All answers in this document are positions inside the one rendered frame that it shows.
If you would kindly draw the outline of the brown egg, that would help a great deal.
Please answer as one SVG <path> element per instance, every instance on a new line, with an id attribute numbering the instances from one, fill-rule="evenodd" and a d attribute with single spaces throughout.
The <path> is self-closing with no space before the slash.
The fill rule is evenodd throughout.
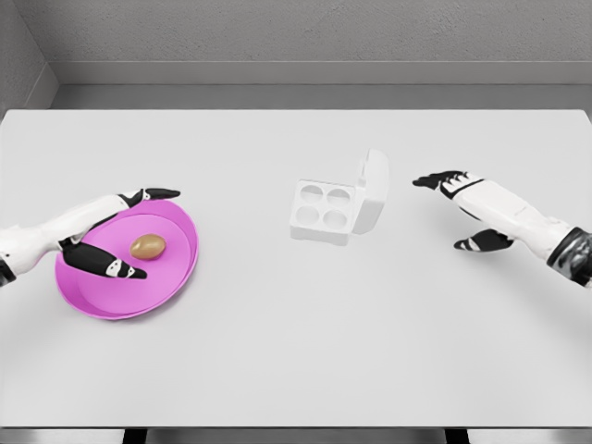
<path id="1" fill-rule="evenodd" d="M 167 247 L 166 240 L 153 233 L 144 234 L 137 238 L 129 247 L 129 253 L 133 258 L 149 261 L 162 255 Z"/>

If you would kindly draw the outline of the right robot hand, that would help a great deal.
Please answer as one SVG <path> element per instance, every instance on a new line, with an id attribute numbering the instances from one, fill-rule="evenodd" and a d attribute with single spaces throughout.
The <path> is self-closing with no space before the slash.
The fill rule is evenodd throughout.
<path id="1" fill-rule="evenodd" d="M 536 208 L 497 182 L 472 173 L 450 170 L 432 173 L 413 185 L 439 191 L 464 213 L 487 228 L 454 243 L 454 248 L 476 253 L 505 250 L 530 228 L 545 221 Z"/>

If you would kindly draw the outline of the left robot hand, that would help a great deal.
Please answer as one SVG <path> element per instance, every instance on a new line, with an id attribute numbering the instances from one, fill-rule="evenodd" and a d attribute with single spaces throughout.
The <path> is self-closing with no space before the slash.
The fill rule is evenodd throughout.
<path id="1" fill-rule="evenodd" d="M 60 216 L 43 223 L 43 232 L 62 252 L 64 262 L 72 268 L 104 278 L 146 279 L 147 273 L 96 246 L 84 243 L 84 236 L 144 201 L 174 199 L 180 191 L 142 188 L 120 194 L 109 194 L 79 204 Z"/>

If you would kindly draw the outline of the pink round plate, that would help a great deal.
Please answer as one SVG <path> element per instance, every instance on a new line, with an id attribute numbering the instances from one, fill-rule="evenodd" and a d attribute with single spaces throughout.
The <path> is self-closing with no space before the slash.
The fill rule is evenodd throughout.
<path id="1" fill-rule="evenodd" d="M 154 260 L 130 255 L 142 235 L 166 242 Z M 199 237 L 191 217 L 169 200 L 145 201 L 93 229 L 83 241 L 104 249 L 147 273 L 146 279 L 98 277 L 55 259 L 55 281 L 64 300 L 79 312 L 117 320 L 147 313 L 172 298 L 191 275 L 199 253 Z"/>

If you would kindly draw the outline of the white egg box with lid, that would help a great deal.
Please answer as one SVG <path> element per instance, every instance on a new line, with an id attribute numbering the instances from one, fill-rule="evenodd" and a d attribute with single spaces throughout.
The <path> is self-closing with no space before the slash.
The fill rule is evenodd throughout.
<path id="1" fill-rule="evenodd" d="M 300 179 L 290 212 L 290 236 L 338 246 L 376 226 L 389 194 L 389 158 L 367 152 L 354 185 Z"/>

